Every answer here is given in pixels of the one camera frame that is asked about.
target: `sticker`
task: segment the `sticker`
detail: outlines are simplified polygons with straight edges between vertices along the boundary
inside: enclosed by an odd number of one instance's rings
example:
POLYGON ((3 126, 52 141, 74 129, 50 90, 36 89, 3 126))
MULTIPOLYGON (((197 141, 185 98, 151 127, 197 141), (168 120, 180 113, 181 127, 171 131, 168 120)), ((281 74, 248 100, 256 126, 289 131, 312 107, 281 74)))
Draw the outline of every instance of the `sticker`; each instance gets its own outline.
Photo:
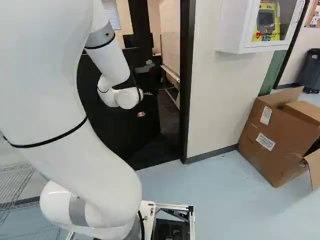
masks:
POLYGON ((146 115, 146 113, 144 111, 138 112, 137 117, 141 118, 144 117, 146 115))
POLYGON ((318 21, 320 20, 320 18, 318 16, 314 16, 311 20, 310 26, 311 27, 316 27, 318 25, 318 21))
POLYGON ((261 132, 259 133, 258 137, 256 138, 256 141, 260 143, 264 148, 268 149, 270 152, 276 145, 276 143, 269 138, 267 138, 265 135, 263 135, 261 132))
POLYGON ((319 16, 319 13, 320 13, 320 5, 316 6, 315 8, 315 12, 314 12, 314 17, 318 17, 319 16))
POLYGON ((270 107, 265 106, 262 112, 262 116, 260 118, 260 122, 265 125, 269 125, 271 114, 272 114, 272 109, 270 107))

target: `gray band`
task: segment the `gray band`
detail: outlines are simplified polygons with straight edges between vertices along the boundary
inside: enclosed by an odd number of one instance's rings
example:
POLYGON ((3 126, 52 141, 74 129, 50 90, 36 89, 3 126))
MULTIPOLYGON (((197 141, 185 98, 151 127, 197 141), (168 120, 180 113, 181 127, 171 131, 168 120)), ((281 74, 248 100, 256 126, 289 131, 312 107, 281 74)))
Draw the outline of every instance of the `gray band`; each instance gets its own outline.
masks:
POLYGON ((72 195, 69 202, 69 216, 71 222, 77 226, 89 227, 86 220, 86 201, 72 195))
POLYGON ((140 240, 139 233, 141 232, 140 219, 135 217, 131 231, 123 240, 140 240))
POLYGON ((113 30, 111 23, 108 22, 103 28, 89 35, 89 38, 85 43, 85 48, 95 48, 98 46, 107 45, 114 38, 115 31, 113 30))

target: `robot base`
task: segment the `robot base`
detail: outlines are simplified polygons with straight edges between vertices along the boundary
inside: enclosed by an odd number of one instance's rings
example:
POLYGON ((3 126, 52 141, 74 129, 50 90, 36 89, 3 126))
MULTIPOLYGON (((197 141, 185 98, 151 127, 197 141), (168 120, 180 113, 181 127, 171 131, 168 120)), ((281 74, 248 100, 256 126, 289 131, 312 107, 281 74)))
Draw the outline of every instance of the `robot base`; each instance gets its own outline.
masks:
MULTIPOLYGON (((157 220, 158 225, 182 226, 182 237, 179 239, 195 240, 196 219, 194 206, 156 204, 153 201, 142 201, 139 210, 144 225, 144 239, 142 240, 162 240, 161 236, 158 234, 160 227, 157 227, 157 220)), ((167 236, 163 240, 175 240, 174 234, 175 231, 173 230, 173 236, 167 236)), ((73 240, 75 235, 75 232, 70 232, 65 240, 73 240)))

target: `gray trash can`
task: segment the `gray trash can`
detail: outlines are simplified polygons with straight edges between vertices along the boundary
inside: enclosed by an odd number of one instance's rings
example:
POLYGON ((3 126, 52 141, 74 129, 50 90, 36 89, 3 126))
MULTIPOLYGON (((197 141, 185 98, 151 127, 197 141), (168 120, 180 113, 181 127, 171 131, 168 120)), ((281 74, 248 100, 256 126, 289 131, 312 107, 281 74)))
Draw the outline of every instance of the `gray trash can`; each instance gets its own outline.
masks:
POLYGON ((305 93, 319 93, 320 90, 320 48, 310 49, 304 58, 296 82, 304 86, 305 93))

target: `black door frame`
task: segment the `black door frame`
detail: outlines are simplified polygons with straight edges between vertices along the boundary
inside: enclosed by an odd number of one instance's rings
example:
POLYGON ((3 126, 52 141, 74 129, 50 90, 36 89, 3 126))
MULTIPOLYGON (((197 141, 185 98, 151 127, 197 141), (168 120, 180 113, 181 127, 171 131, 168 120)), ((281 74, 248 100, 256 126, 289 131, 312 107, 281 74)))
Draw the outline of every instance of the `black door frame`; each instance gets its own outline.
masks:
MULTIPOLYGON (((152 57, 150 22, 147 0, 128 0, 133 34, 138 37, 140 54, 152 57)), ((180 0, 180 160, 186 163, 189 134, 192 64, 194 51, 196 0, 180 0)))
POLYGON ((180 146, 187 161, 196 0, 180 0, 180 146))

